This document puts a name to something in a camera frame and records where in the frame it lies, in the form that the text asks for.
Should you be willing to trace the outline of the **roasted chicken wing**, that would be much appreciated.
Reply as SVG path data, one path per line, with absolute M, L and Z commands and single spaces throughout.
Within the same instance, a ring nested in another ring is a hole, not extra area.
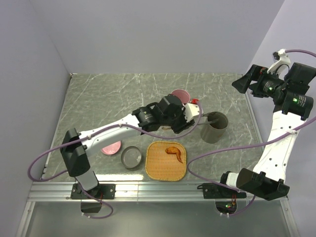
M 165 149 L 165 152 L 169 155 L 176 155 L 177 160 L 180 163 L 183 163 L 181 159 L 181 151 L 177 147 L 168 147 Z

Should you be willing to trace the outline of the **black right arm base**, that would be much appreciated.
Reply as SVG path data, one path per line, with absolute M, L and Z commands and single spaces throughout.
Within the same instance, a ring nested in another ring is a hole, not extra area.
M 213 183 L 203 183 L 197 186 L 198 190 L 202 190 L 204 199 L 215 199 L 216 209 L 220 214 L 234 214 L 237 210 L 237 199 L 246 198 L 245 192 L 237 192 L 235 190 L 222 187 Z

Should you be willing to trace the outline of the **grey cylindrical container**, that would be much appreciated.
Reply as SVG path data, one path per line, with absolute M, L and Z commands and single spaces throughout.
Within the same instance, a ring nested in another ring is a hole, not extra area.
M 202 129 L 200 132 L 201 139 L 209 144 L 217 143 L 222 136 L 224 135 L 228 125 L 229 120 L 225 114 L 221 112 L 210 112 L 204 115 L 209 120 L 211 119 L 219 119 L 218 122 L 208 125 L 202 125 Z

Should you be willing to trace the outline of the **metal food tongs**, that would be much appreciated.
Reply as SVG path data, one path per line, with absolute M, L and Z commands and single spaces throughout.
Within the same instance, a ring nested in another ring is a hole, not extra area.
M 219 121 L 218 118 L 213 118 L 213 119 L 209 120 L 207 117 L 205 117 L 205 120 L 200 121 L 198 123 L 198 125 L 205 125 L 205 124 L 211 125 L 211 124 L 214 124 L 214 123 L 216 123 L 218 121 Z

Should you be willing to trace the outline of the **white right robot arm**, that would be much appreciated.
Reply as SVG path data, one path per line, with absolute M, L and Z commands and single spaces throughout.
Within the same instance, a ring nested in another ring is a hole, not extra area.
M 285 184 L 288 160 L 313 108 L 314 100 L 306 92 L 315 76 L 315 68 L 300 63 L 294 63 L 284 79 L 265 67 L 252 65 L 232 83 L 240 93 L 250 89 L 254 97 L 271 97 L 275 107 L 270 135 L 258 163 L 252 170 L 243 168 L 239 173 L 224 173 L 218 185 L 221 196 L 230 197 L 236 189 L 268 201 L 288 194 L 290 187 Z

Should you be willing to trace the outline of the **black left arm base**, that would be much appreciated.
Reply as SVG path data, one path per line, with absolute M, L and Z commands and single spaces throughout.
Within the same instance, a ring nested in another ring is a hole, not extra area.
M 116 185 L 115 184 L 98 184 L 92 190 L 86 191 L 89 195 L 100 200 L 113 200 L 115 198 Z M 99 213 L 102 207 L 100 202 L 86 202 L 83 200 L 90 200 L 82 190 L 79 183 L 73 184 L 71 195 L 71 200 L 81 200 L 80 209 L 83 213 L 94 214 Z

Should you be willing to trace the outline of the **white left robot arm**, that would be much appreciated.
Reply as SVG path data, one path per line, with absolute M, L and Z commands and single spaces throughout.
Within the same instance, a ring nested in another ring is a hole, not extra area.
M 154 132 L 162 126 L 170 127 L 176 134 L 175 139 L 184 137 L 182 131 L 192 132 L 202 114 L 199 102 L 183 104 L 178 97 L 169 94 L 108 125 L 82 132 L 74 128 L 68 130 L 60 153 L 69 176 L 80 183 L 84 195 L 95 198 L 100 193 L 100 186 L 90 166 L 90 156 L 127 138 L 144 134 L 155 137 Z

